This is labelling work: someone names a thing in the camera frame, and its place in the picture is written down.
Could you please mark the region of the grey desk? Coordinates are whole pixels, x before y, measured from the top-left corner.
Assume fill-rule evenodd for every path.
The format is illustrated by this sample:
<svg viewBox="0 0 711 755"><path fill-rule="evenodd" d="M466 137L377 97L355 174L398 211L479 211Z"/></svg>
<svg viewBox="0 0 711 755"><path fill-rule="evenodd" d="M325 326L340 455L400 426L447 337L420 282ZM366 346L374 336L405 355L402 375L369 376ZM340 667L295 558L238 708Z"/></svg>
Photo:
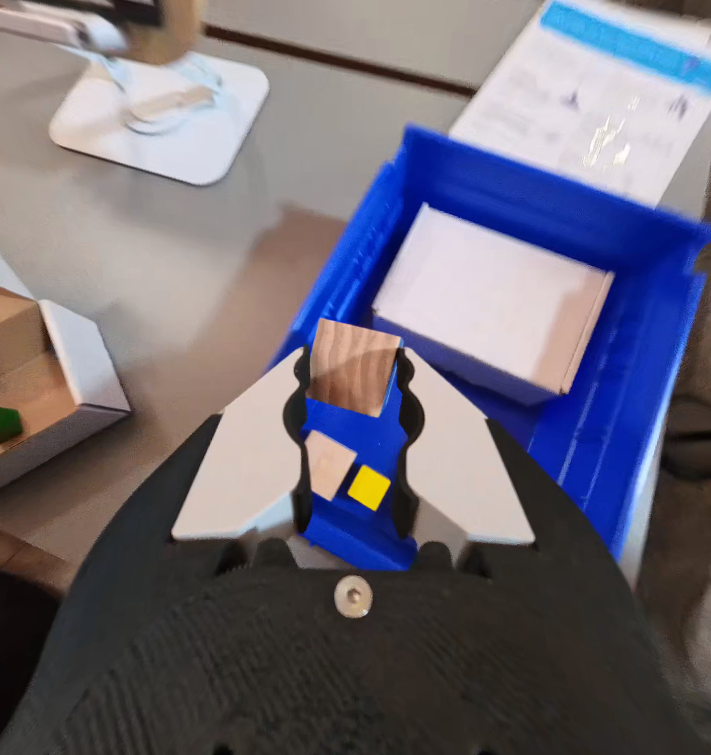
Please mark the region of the grey desk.
<svg viewBox="0 0 711 755"><path fill-rule="evenodd" d="M208 188L54 146L84 63L0 33L0 253L35 295L99 325L134 410L0 491L0 529L69 564L266 367L404 125L443 131L469 99L244 44L200 50L271 84Z"/></svg>

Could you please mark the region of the natural wooden cube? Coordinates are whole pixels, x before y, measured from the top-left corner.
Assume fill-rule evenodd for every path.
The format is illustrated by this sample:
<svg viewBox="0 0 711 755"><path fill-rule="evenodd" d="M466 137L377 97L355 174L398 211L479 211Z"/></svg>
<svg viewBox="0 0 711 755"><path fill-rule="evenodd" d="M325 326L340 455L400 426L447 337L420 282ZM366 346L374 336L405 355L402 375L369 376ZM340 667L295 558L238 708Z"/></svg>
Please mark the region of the natural wooden cube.
<svg viewBox="0 0 711 755"><path fill-rule="evenodd" d="M379 418L402 344L397 335L319 319L311 349L306 396L339 409Z"/></svg>
<svg viewBox="0 0 711 755"><path fill-rule="evenodd" d="M357 458L357 451L316 429L308 433L305 448L312 492L332 502Z"/></svg>

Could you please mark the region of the person's dark sweater torso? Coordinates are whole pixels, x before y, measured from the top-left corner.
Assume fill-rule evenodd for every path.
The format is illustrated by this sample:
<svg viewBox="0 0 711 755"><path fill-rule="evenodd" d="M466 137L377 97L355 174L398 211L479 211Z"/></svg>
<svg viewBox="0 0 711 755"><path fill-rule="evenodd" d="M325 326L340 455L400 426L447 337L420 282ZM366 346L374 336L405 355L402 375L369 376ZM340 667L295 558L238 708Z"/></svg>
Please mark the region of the person's dark sweater torso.
<svg viewBox="0 0 711 755"><path fill-rule="evenodd" d="M38 584L0 571L0 735L30 683L59 605Z"/></svg>

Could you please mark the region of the blue plastic bin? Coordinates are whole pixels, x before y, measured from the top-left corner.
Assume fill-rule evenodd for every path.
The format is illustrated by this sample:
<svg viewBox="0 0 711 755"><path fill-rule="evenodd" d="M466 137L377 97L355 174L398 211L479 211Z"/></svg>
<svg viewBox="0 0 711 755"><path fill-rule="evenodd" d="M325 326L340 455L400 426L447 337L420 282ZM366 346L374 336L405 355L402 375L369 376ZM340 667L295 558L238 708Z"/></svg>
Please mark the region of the blue plastic bin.
<svg viewBox="0 0 711 755"><path fill-rule="evenodd" d="M694 265L711 224L409 125L268 368L312 344L321 317L370 324L371 304L425 203L616 274L568 395L525 408L438 371L513 435L619 560L704 289Z"/></svg>

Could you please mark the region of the white sheet with blue header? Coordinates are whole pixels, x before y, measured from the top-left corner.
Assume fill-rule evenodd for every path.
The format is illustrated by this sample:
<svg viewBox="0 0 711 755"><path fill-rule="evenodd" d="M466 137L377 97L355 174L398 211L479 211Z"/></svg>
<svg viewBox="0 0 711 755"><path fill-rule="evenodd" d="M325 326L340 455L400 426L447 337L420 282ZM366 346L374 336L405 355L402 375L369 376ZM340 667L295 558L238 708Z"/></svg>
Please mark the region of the white sheet with blue header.
<svg viewBox="0 0 711 755"><path fill-rule="evenodd" d="M711 176L711 20L544 2L448 135L699 219Z"/></svg>

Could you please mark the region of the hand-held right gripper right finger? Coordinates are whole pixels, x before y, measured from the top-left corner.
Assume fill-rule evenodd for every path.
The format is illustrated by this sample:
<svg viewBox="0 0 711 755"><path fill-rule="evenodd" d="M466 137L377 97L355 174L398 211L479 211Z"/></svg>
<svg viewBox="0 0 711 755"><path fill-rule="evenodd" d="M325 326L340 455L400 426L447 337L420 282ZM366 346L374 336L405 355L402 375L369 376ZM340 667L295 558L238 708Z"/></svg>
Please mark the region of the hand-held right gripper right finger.
<svg viewBox="0 0 711 755"><path fill-rule="evenodd" d="M463 559L476 543L530 546L534 531L486 415L423 360L401 347L395 529L418 547L442 543Z"/></svg>

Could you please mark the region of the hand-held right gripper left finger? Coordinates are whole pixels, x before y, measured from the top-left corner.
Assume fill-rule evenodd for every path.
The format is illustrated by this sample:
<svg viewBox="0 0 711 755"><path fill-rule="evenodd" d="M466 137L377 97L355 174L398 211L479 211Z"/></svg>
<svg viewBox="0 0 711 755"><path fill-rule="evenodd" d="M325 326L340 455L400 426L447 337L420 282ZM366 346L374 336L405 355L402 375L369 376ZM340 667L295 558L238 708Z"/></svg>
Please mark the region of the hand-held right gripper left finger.
<svg viewBox="0 0 711 755"><path fill-rule="evenodd" d="M309 384L310 349L302 346L225 407L172 526L174 540L238 541L252 552L267 538L305 532Z"/></svg>

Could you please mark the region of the yellow wooden cube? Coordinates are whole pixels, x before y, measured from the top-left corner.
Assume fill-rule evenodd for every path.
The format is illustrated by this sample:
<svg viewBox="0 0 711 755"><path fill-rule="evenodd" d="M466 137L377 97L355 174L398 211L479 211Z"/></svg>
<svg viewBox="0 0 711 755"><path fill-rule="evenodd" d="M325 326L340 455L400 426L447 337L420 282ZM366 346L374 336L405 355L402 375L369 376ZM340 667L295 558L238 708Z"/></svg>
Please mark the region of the yellow wooden cube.
<svg viewBox="0 0 711 755"><path fill-rule="evenodd" d="M353 477L347 495L363 508L375 513L379 510L390 485L388 477L364 464Z"/></svg>

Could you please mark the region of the white cardboard mailer box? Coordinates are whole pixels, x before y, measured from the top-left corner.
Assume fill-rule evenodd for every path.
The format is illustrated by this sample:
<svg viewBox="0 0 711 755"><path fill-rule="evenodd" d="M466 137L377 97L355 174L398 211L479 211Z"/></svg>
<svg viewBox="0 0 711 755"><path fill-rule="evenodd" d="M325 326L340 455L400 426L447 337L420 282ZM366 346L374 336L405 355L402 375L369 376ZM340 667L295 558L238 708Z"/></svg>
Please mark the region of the white cardboard mailer box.
<svg viewBox="0 0 711 755"><path fill-rule="evenodd" d="M571 390L614 279L423 203L373 324L437 370L534 406Z"/></svg>
<svg viewBox="0 0 711 755"><path fill-rule="evenodd" d="M0 407L23 425L0 445L0 489L132 412L98 326L36 298L1 255Z"/></svg>

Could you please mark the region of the black round floor base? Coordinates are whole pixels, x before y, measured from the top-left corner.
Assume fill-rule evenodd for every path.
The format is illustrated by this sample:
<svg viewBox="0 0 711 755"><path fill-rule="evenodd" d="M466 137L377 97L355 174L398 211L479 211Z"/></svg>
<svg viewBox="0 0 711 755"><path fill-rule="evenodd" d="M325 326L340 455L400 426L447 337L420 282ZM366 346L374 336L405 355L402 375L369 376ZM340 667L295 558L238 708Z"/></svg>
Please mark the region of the black round floor base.
<svg viewBox="0 0 711 755"><path fill-rule="evenodd" d="M661 468L684 482L711 480L711 402L690 395L670 403Z"/></svg>

